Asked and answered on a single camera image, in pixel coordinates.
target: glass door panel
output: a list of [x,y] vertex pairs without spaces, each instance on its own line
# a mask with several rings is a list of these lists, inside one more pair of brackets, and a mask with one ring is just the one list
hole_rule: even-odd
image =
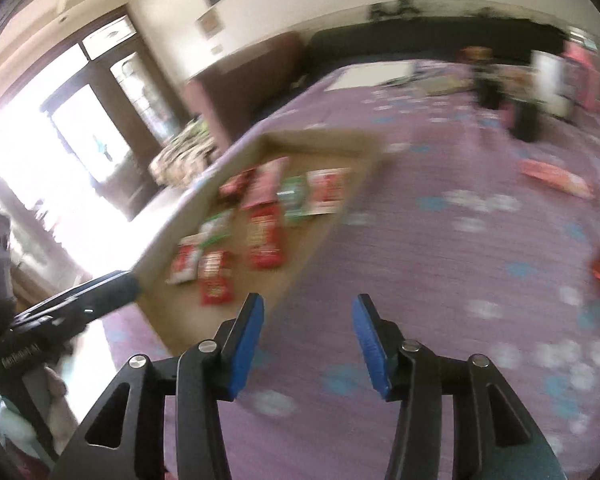
[[107,23],[104,27],[89,34],[82,44],[91,59],[96,59],[117,44],[131,38],[136,33],[128,16]]
[[64,101],[51,114],[51,119],[99,183],[106,182],[131,156],[129,145],[89,85]]
[[80,45],[75,44],[38,72],[16,99],[26,107],[38,108],[51,92],[80,72],[88,62]]
[[126,97],[162,145],[180,131],[180,123],[134,52],[111,67]]

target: wooden door frame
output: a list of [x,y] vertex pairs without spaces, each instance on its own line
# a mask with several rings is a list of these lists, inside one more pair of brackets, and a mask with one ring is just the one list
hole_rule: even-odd
[[[60,56],[63,52],[68,50],[70,47],[74,46],[74,44],[79,44],[84,38],[86,38],[92,32],[95,32],[99,28],[107,25],[107,23],[113,22],[118,18],[122,18],[123,16],[128,16],[129,20],[131,20],[132,25],[134,26],[136,33],[133,37],[129,38],[139,41],[139,45],[141,45],[141,50],[143,52],[142,60],[146,64],[147,70],[151,73],[154,78],[154,82],[158,89],[163,92],[163,97],[166,99],[167,104],[172,108],[176,117],[180,120],[182,125],[186,124],[191,116],[186,106],[182,102],[180,95],[173,86],[169,83],[164,73],[160,70],[157,61],[155,60],[154,55],[151,52],[151,49],[147,46],[144,38],[142,38],[142,34],[138,28],[136,20],[133,17],[133,14],[130,12],[130,9],[127,5],[118,7],[116,9],[103,14],[99,18],[96,18],[92,22],[88,23],[84,27],[76,30],[75,32],[68,35],[64,40],[59,41],[58,44],[47,50],[40,58],[38,58],[35,62],[33,62],[19,78],[13,82],[7,90],[0,96],[0,110],[6,106],[16,95],[20,92],[26,85],[31,81],[45,66],[51,63],[55,58]],[[89,63],[97,62],[101,56],[96,58],[95,60],[90,60]]]
[[[129,38],[112,48],[108,53],[109,57],[101,60],[100,58],[103,56],[99,56],[90,61],[83,69],[60,85],[42,103],[40,109],[53,114],[75,92],[86,85],[90,86],[100,105],[131,148],[138,163],[142,167],[148,168],[151,161],[160,153],[162,146],[144,124],[142,117],[110,71],[113,63],[124,59],[128,52],[136,52],[136,46],[141,46],[141,43],[136,43],[133,39]],[[130,132],[136,132],[137,135],[131,135]]]

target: paper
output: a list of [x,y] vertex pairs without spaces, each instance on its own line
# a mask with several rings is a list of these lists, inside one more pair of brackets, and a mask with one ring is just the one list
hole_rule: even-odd
[[562,95],[564,59],[534,50],[531,54],[531,65],[534,68],[534,90],[542,111],[565,117],[569,111],[569,100]]
[[393,79],[413,75],[413,68],[413,61],[387,61],[350,66],[325,91],[378,86]]

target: pink snack packet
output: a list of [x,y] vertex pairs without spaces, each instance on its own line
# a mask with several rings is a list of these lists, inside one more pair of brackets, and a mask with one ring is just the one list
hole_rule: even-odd
[[566,41],[562,56],[580,64],[581,70],[577,71],[576,76],[576,99],[585,110],[593,111],[600,95],[600,72],[593,62],[596,54],[578,43]]
[[526,158],[520,162],[520,171],[525,175],[542,180],[554,189],[588,200],[593,198],[593,191],[589,184],[581,176],[563,168]]
[[289,157],[282,156],[260,166],[256,170],[256,175],[240,208],[249,209],[278,200],[277,193],[280,187],[280,179],[288,162]]

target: blue gripper pad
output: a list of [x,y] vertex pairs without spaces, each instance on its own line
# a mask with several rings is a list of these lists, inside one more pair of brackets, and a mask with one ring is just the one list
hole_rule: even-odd
[[378,337],[375,324],[372,316],[380,321],[378,313],[366,294],[361,294],[353,300],[353,329],[358,336],[358,342],[362,349],[362,354],[365,357],[366,369],[371,378],[371,384],[374,389],[380,393],[383,399],[389,395],[391,384],[389,382],[389,373],[387,366],[387,356]]
[[250,294],[250,296],[253,296],[253,298],[248,298],[248,301],[254,301],[254,304],[242,332],[242,337],[235,349],[234,357],[231,360],[232,373],[227,387],[231,400],[234,400],[247,384],[247,376],[251,369],[251,362],[264,323],[264,300],[262,296],[259,294]]

